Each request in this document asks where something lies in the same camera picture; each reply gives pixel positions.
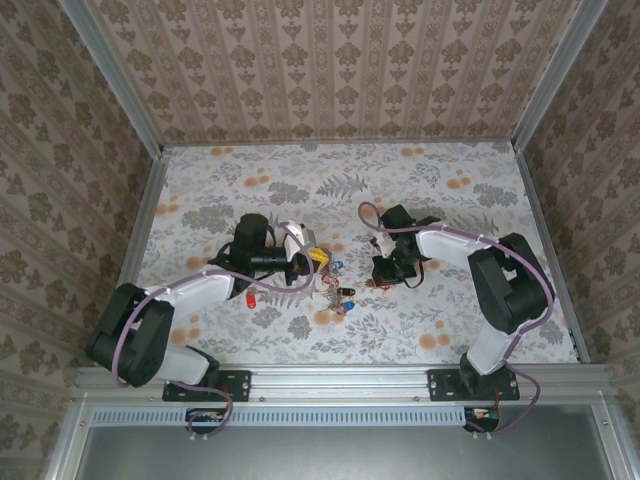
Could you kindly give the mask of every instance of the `patterned wall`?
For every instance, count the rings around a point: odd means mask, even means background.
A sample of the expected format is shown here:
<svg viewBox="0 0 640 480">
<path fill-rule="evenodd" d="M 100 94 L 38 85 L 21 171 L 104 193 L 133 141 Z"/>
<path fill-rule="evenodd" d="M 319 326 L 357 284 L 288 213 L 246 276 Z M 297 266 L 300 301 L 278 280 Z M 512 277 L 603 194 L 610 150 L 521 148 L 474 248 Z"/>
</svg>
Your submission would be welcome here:
<svg viewBox="0 0 640 480">
<path fill-rule="evenodd" d="M 88 0 L 163 140 L 509 137 L 577 0 Z"/>
<path fill-rule="evenodd" d="M 46 465 L 148 168 L 56 2 L 0 2 L 1 478 Z"/>
<path fill-rule="evenodd" d="M 610 1 L 526 149 L 592 359 L 640 440 L 640 3 Z"/>
</svg>

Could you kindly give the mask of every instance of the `floral tablecloth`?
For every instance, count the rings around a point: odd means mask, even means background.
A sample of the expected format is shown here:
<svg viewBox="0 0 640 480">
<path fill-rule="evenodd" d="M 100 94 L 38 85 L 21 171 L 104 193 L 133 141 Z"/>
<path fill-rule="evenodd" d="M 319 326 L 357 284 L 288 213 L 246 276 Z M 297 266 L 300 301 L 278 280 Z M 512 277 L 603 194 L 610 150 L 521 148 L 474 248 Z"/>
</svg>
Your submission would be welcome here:
<svg viewBox="0 0 640 480">
<path fill-rule="evenodd" d="M 194 345 L 224 363 L 456 363 L 483 320 L 467 272 L 435 260 L 415 290 L 366 288 L 372 232 L 357 206 L 404 205 L 414 218 L 500 237 L 523 234 L 548 273 L 511 146 L 504 143 L 303 144 L 183 147 L 171 152 L 139 277 L 157 285 L 194 273 L 228 242 L 240 217 L 306 224 L 357 290 L 356 307 L 326 310 L 318 285 L 296 294 L 244 295 L 174 319 L 171 342 Z M 371 210 L 365 214 L 373 219 Z M 278 242 L 282 231 L 277 231 Z M 284 285 L 282 274 L 271 278 Z M 515 362 L 575 362 L 561 308 L 529 333 Z"/>
</svg>

